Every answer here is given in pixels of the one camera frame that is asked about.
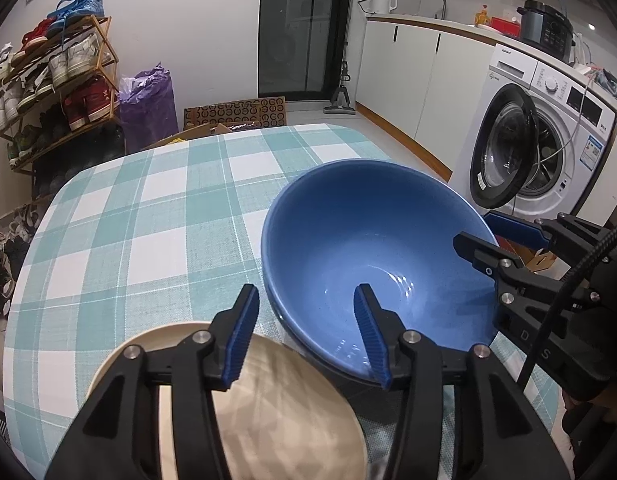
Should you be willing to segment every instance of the tiled floor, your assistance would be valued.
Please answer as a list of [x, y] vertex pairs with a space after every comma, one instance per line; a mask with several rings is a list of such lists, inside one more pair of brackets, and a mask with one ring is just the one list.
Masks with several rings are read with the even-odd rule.
[[370, 122], [360, 113], [351, 116], [335, 114], [326, 115], [322, 110], [292, 111], [287, 112], [287, 121], [289, 126], [294, 126], [296, 124], [326, 123], [352, 128], [368, 137], [368, 139], [374, 142], [380, 149], [384, 150], [386, 155], [399, 164], [423, 171], [439, 179], [439, 176], [419, 160], [415, 154], [410, 152], [410, 150], [405, 148], [379, 126]]

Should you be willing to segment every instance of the purple bag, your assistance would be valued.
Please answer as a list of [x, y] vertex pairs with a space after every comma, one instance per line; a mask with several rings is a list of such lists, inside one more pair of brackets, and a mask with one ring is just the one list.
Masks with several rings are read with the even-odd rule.
[[173, 81], [161, 63], [135, 77], [121, 78], [120, 118], [127, 153], [178, 132]]

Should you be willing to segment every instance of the red box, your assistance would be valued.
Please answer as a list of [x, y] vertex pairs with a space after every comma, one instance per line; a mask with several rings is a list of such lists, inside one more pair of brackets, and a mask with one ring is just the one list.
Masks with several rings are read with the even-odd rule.
[[509, 22], [501, 18], [491, 18], [491, 27], [499, 30], [502, 34], [508, 34], [517, 38], [521, 31], [521, 25], [515, 22]]

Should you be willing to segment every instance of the pressure cooker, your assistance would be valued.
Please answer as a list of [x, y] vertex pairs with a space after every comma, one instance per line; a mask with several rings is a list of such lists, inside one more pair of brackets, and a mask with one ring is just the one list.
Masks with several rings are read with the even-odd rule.
[[518, 40], [534, 46], [568, 63], [573, 44], [573, 26], [568, 18], [553, 7], [536, 0], [526, 0], [518, 7], [521, 31]]

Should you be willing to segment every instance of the faucet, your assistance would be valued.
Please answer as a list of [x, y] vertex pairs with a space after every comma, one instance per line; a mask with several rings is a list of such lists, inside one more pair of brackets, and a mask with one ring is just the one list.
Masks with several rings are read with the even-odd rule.
[[441, 10], [441, 18], [442, 20], [445, 20], [446, 19], [446, 0], [443, 0], [443, 1], [444, 1], [444, 6], [442, 7], [442, 10]]

